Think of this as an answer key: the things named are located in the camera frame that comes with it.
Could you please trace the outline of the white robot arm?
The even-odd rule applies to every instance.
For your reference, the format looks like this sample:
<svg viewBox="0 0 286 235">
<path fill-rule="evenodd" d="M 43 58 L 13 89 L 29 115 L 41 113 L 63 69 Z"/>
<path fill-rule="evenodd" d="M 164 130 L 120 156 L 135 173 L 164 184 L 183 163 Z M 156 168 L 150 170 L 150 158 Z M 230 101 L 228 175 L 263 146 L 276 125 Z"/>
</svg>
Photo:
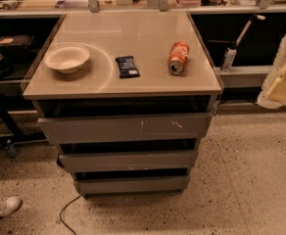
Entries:
<svg viewBox="0 0 286 235">
<path fill-rule="evenodd" d="M 286 106 L 286 34 L 280 42 L 273 68 L 262 84 L 257 104 L 266 109 Z"/>
</svg>

